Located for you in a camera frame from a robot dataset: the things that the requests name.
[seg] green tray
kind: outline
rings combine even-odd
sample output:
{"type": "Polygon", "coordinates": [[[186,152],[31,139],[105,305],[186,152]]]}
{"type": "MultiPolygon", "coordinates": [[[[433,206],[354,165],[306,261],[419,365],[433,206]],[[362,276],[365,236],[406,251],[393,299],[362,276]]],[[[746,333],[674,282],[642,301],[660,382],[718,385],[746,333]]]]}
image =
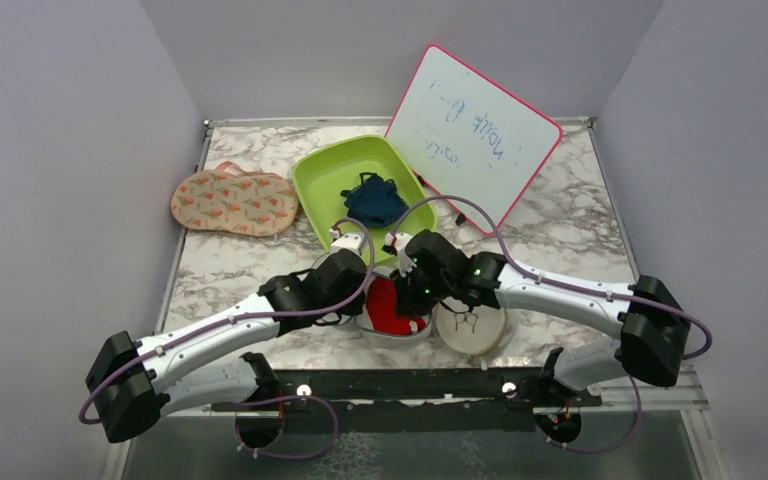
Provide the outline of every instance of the green tray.
{"type": "MultiPolygon", "coordinates": [[[[346,216],[347,208],[342,190],[351,190],[360,184],[360,174],[375,172],[384,180],[393,179],[399,195],[408,205],[425,198],[425,191],[411,168],[393,148],[389,140],[380,135],[364,135],[351,138],[304,157],[293,167],[293,184],[299,201],[313,225],[313,231],[323,248],[331,247],[328,230],[337,220],[346,216]]],[[[344,232],[357,231],[353,224],[340,227],[344,232]]],[[[422,230],[437,228],[437,213],[426,203],[414,210],[399,231],[416,234],[422,230]]],[[[381,251],[384,235],[390,228],[370,229],[375,242],[375,263],[380,264],[392,258],[381,251]]],[[[364,250],[364,261],[369,255],[364,250]]]]}

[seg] metal frame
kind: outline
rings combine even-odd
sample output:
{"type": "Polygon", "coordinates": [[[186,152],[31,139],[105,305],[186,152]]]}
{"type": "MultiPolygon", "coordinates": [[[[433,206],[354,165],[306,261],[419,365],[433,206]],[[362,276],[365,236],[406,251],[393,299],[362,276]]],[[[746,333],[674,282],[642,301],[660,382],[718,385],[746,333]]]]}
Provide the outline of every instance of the metal frame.
{"type": "MultiPolygon", "coordinates": [[[[634,277],[639,276],[637,262],[634,257],[633,249],[629,241],[625,224],[622,220],[616,202],[614,202],[613,190],[610,180],[605,175],[602,166],[602,157],[596,143],[594,122],[595,118],[563,118],[556,119],[563,126],[581,125],[587,128],[593,145],[594,154],[597,158],[602,173],[602,179],[611,200],[617,223],[622,235],[623,243],[628,255],[629,264],[634,277]]],[[[221,127],[317,127],[317,126],[383,126],[388,125],[390,117],[305,117],[305,118],[262,118],[262,119],[241,119],[241,120],[211,120],[205,121],[205,138],[202,146],[201,156],[197,164],[197,170],[204,168],[213,133],[216,128],[221,127]]],[[[178,244],[175,249],[172,265],[166,283],[166,291],[161,304],[158,320],[155,325],[155,333],[163,331],[166,323],[166,316],[169,304],[172,298],[172,292],[175,286],[175,279],[178,267],[181,262],[181,256],[186,241],[187,229],[182,228],[178,237],[178,244]]],[[[713,422],[710,415],[710,406],[705,397],[702,386],[699,383],[696,372],[692,367],[684,367],[679,375],[678,383],[671,389],[662,389],[651,387],[646,384],[640,384],[641,399],[647,410],[678,410],[681,411],[684,426],[687,431],[689,444],[696,460],[699,473],[704,479],[727,480],[731,478],[725,456],[717,437],[714,434],[713,422]]],[[[604,382],[600,388],[591,390],[594,396],[601,395],[602,406],[599,407],[576,407],[573,410],[579,412],[611,412],[611,411],[634,411],[636,410],[636,401],[631,383],[628,379],[617,379],[610,382],[604,382]]],[[[535,413],[545,413],[554,411],[554,409],[534,408],[535,413]]],[[[209,406],[201,409],[191,409],[176,412],[171,416],[234,416],[233,412],[212,411],[209,406]]],[[[120,444],[110,445],[107,460],[102,470],[101,478],[115,480],[122,478],[125,472],[128,451],[130,450],[130,441],[120,444]]]]}

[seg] wire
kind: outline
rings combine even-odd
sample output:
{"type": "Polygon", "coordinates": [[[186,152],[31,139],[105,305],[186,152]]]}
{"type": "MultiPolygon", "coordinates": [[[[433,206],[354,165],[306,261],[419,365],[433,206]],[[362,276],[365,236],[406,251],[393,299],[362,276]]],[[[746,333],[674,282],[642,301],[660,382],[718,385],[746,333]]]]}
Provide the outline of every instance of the wire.
{"type": "MultiPolygon", "coordinates": [[[[490,214],[487,213],[486,210],[478,206],[475,202],[471,200],[467,200],[466,198],[463,198],[457,195],[434,195],[431,197],[426,197],[414,203],[413,205],[410,206],[410,208],[407,209],[405,213],[402,214],[401,217],[399,217],[398,220],[396,220],[396,223],[393,224],[393,230],[391,231],[393,236],[395,237],[396,232],[398,232],[399,227],[402,225],[402,222],[405,221],[408,215],[413,213],[413,211],[416,210],[421,205],[424,205],[434,200],[454,200],[456,202],[464,203],[474,208],[476,211],[478,211],[479,214],[481,214],[482,217],[484,217],[485,220],[487,220],[487,223],[490,224],[490,227],[493,231],[493,235],[496,237],[496,240],[499,242],[499,248],[502,249],[502,255],[505,256],[505,260],[508,261],[508,264],[511,266],[511,268],[513,268],[514,270],[516,270],[526,278],[531,278],[533,280],[537,280],[538,278],[540,278],[537,273],[529,271],[528,269],[521,266],[516,260],[514,260],[514,258],[511,256],[511,253],[508,251],[507,245],[505,245],[505,241],[502,238],[502,232],[499,231],[499,227],[496,225],[496,223],[493,222],[493,219],[490,217],[490,214]]],[[[641,298],[641,297],[636,297],[634,295],[626,295],[623,293],[612,293],[609,296],[608,292],[604,290],[597,290],[595,288],[582,287],[580,285],[574,285],[571,283],[563,282],[561,280],[555,280],[552,278],[543,277],[540,279],[540,281],[542,283],[545,283],[546,285],[551,285],[553,287],[562,288],[564,290],[580,293],[583,295],[590,295],[594,297],[604,297],[604,298],[615,298],[617,300],[624,300],[627,302],[638,303],[640,305],[646,305],[647,307],[656,308],[658,310],[662,310],[664,312],[684,318],[685,320],[692,323],[693,325],[696,325],[696,327],[702,330],[702,333],[705,335],[705,344],[702,345],[702,347],[699,348],[698,350],[685,354],[682,357],[685,360],[696,358],[700,355],[703,355],[705,352],[711,349],[711,345],[713,343],[713,334],[711,334],[711,330],[709,330],[708,327],[705,326],[705,324],[699,321],[696,317],[678,308],[671,307],[669,305],[664,305],[663,303],[656,302],[654,300],[649,300],[648,298],[641,298]]]]}
{"type": "MultiPolygon", "coordinates": [[[[493,222],[493,219],[490,217],[490,214],[488,214],[486,210],[484,210],[483,208],[478,206],[475,202],[473,202],[471,200],[467,200],[466,198],[463,198],[463,197],[460,197],[460,196],[457,196],[457,195],[434,195],[434,196],[431,196],[431,197],[426,197],[426,198],[416,202],[415,204],[411,205],[410,208],[408,208],[407,211],[405,213],[403,213],[402,216],[399,217],[398,220],[396,220],[396,223],[393,224],[393,230],[391,232],[393,234],[393,236],[395,237],[396,232],[398,232],[399,227],[402,225],[402,222],[405,221],[405,219],[408,217],[408,215],[410,215],[419,206],[424,205],[424,204],[426,204],[428,202],[432,202],[434,200],[454,200],[456,202],[464,203],[464,204],[469,205],[470,207],[474,208],[482,217],[484,217],[485,220],[487,220],[487,223],[490,224],[490,227],[491,227],[491,229],[493,231],[493,235],[496,237],[496,240],[499,242],[499,248],[502,250],[502,255],[504,255],[505,260],[507,260],[508,264],[514,270],[516,270],[517,272],[522,274],[525,278],[531,278],[531,279],[534,279],[534,280],[539,278],[538,274],[536,274],[535,272],[528,271],[527,269],[522,267],[519,263],[517,263],[516,260],[514,260],[514,258],[511,256],[510,251],[508,251],[507,245],[505,245],[505,241],[502,238],[502,232],[499,231],[498,225],[496,225],[496,223],[493,222]]],[[[554,287],[562,288],[564,290],[568,290],[568,291],[575,292],[575,293],[581,293],[583,295],[591,295],[591,296],[596,296],[596,297],[611,298],[611,296],[608,294],[607,291],[596,290],[596,289],[593,289],[593,288],[582,287],[582,286],[579,286],[579,285],[573,285],[573,284],[566,283],[566,282],[563,282],[563,281],[560,281],[560,280],[555,280],[555,279],[546,278],[546,277],[543,277],[541,279],[541,281],[543,283],[547,284],[547,285],[552,285],[554,287]]],[[[627,302],[635,302],[635,303],[638,303],[638,304],[641,304],[641,305],[646,305],[648,307],[657,308],[657,309],[665,311],[667,313],[671,313],[671,314],[676,315],[678,317],[684,318],[685,320],[689,321],[693,325],[696,325],[697,328],[702,330],[702,333],[705,335],[705,343],[698,350],[695,350],[693,352],[684,354],[684,356],[682,357],[683,359],[688,360],[688,359],[691,359],[691,358],[696,358],[696,357],[698,357],[700,355],[705,354],[708,350],[711,349],[711,345],[713,344],[713,340],[714,340],[713,334],[711,333],[711,330],[709,330],[708,327],[704,323],[702,323],[700,320],[698,320],[693,315],[690,315],[689,313],[687,313],[687,312],[685,312],[683,310],[680,310],[678,308],[674,308],[674,307],[671,307],[669,305],[664,305],[663,303],[656,302],[656,301],[653,301],[653,300],[649,300],[647,298],[636,297],[634,295],[626,295],[626,294],[621,294],[621,293],[613,293],[612,294],[612,298],[616,298],[618,300],[624,300],[624,301],[627,301],[627,302]]],[[[634,378],[629,377],[629,379],[631,380],[631,385],[634,388],[634,396],[637,399],[637,413],[636,413],[636,415],[634,417],[634,425],[632,425],[631,429],[628,431],[628,433],[622,439],[620,439],[617,443],[615,443],[613,445],[610,445],[608,447],[603,447],[603,448],[598,448],[598,449],[593,449],[593,450],[582,449],[582,448],[575,448],[575,447],[568,447],[568,446],[560,444],[560,443],[558,443],[558,442],[556,442],[554,440],[551,440],[549,443],[554,445],[554,446],[556,446],[556,447],[568,450],[570,452],[587,453],[587,454],[610,452],[610,451],[616,450],[616,449],[622,447],[623,445],[625,445],[626,443],[628,443],[632,439],[632,437],[634,437],[634,435],[637,433],[637,431],[640,429],[641,418],[643,416],[642,415],[642,413],[643,413],[643,402],[640,399],[640,390],[637,387],[637,382],[634,381],[634,378]]]]}
{"type": "Polygon", "coordinates": [[[355,298],[357,298],[360,294],[363,293],[364,289],[366,288],[366,284],[369,283],[369,281],[372,279],[372,270],[375,268],[375,245],[372,242],[372,235],[369,233],[369,230],[364,226],[362,223],[358,222],[357,220],[353,218],[342,218],[340,220],[337,220],[336,223],[334,223],[334,226],[340,225],[341,223],[353,223],[357,227],[360,228],[361,233],[364,235],[364,242],[366,242],[367,246],[369,246],[369,266],[366,269],[366,275],[363,277],[363,281],[361,282],[360,286],[355,290],[351,295],[349,295],[345,300],[338,302],[334,305],[331,305],[330,307],[323,307],[323,308],[317,308],[314,310],[305,310],[301,312],[293,312],[293,311],[285,311],[285,312],[251,312],[251,313],[243,313],[239,315],[233,315],[229,316],[228,318],[217,320],[213,323],[209,323],[201,328],[198,328],[196,330],[193,330],[190,333],[187,333],[186,335],[182,335],[179,338],[176,338],[174,340],[170,340],[168,343],[163,344],[160,349],[155,350],[149,350],[148,352],[134,358],[133,360],[125,363],[118,369],[114,370],[113,373],[111,373],[107,378],[105,378],[92,392],[90,392],[90,395],[87,397],[87,399],[84,401],[84,404],[81,405],[81,410],[78,412],[78,421],[83,423],[84,425],[96,425],[101,423],[100,418],[87,418],[87,411],[89,410],[90,406],[95,402],[95,400],[98,398],[98,396],[101,394],[101,392],[104,391],[107,387],[109,387],[111,384],[113,384],[114,381],[116,381],[117,378],[122,376],[125,372],[128,370],[136,367],[137,365],[145,362],[146,360],[149,360],[155,356],[158,355],[158,353],[161,352],[168,352],[169,350],[177,347],[178,345],[188,342],[196,337],[199,337],[201,335],[204,335],[205,333],[214,330],[218,327],[221,327],[223,325],[228,325],[229,322],[236,323],[243,320],[251,320],[254,318],[274,318],[274,319],[281,319],[281,318],[287,318],[287,317],[299,317],[299,316],[320,316],[320,315],[327,315],[329,313],[335,312],[349,303],[351,303],[355,298]]]}
{"type": "Polygon", "coordinates": [[[324,447],[320,448],[319,450],[313,452],[313,453],[305,453],[301,455],[292,455],[287,453],[273,453],[273,452],[264,452],[258,448],[251,448],[245,443],[243,443],[243,438],[240,435],[240,427],[239,425],[234,423],[234,436],[237,437],[237,443],[239,444],[240,448],[243,450],[247,450],[249,452],[252,452],[255,457],[259,455],[263,455],[264,457],[272,457],[272,458],[280,458],[282,460],[309,460],[311,458],[316,458],[323,453],[327,452],[328,450],[331,450],[334,445],[337,443],[337,438],[340,434],[340,428],[339,428],[339,421],[337,420],[337,412],[334,411],[334,407],[331,406],[330,403],[328,403],[327,400],[324,400],[319,397],[315,397],[313,395],[284,395],[282,397],[275,397],[270,398],[267,400],[260,400],[257,402],[240,402],[235,403],[238,407],[243,408],[252,408],[252,407],[262,407],[264,405],[270,405],[273,403],[278,403],[283,405],[284,402],[289,400],[313,400],[314,402],[322,405],[325,407],[325,409],[328,411],[328,414],[331,415],[331,421],[334,425],[334,430],[331,434],[331,439],[328,441],[327,444],[325,444],[324,447]]]}
{"type": "Polygon", "coordinates": [[[452,315],[466,315],[466,314],[472,313],[472,307],[469,307],[467,310],[462,310],[460,312],[457,312],[455,311],[454,308],[448,306],[444,301],[440,301],[440,306],[448,310],[449,312],[451,312],[452,315]]]}

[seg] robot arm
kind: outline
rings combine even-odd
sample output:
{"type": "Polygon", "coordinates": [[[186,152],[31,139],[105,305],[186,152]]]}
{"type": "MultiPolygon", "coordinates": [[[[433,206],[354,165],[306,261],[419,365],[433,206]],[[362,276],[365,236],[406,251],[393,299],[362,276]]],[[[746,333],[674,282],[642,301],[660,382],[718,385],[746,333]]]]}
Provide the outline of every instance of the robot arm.
{"type": "MultiPolygon", "coordinates": [[[[252,398],[260,386],[257,358],[244,355],[242,362],[226,367],[205,365],[248,345],[311,327],[325,315],[294,312],[345,303],[366,278],[361,243],[357,234],[343,235],[335,242],[339,248],[315,269],[273,277],[257,293],[184,328],[138,340],[127,332],[109,337],[85,380],[108,440],[133,438],[163,415],[183,408],[252,398]],[[239,318],[252,312],[258,318],[239,318]],[[133,367],[111,382],[129,363],[133,367]],[[103,382],[108,386],[102,388],[103,382]]],[[[335,313],[358,315],[364,303],[364,295],[359,295],[335,313]]]]}
{"type": "Polygon", "coordinates": [[[399,270],[392,279],[402,315],[427,314],[438,302],[453,297],[471,307],[534,310],[607,335],[578,348],[551,352],[538,388],[557,401],[574,397],[593,383],[626,375],[661,387],[676,383],[690,324],[610,293],[633,294],[680,308],[656,278],[642,276],[636,285],[603,284],[523,263],[514,268],[496,253],[467,257],[442,235],[429,231],[416,236],[399,233],[387,241],[398,258],[399,270]],[[607,293],[600,297],[583,293],[592,291],[607,293]]]}

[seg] screw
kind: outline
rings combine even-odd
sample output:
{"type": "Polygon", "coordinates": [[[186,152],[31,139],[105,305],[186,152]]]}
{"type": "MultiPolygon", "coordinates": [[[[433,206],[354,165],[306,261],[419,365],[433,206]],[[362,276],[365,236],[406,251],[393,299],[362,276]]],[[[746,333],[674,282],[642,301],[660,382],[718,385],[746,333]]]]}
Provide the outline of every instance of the screw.
{"type": "Polygon", "coordinates": [[[514,398],[516,396],[516,385],[513,382],[505,382],[502,385],[502,393],[508,398],[514,398]]]}

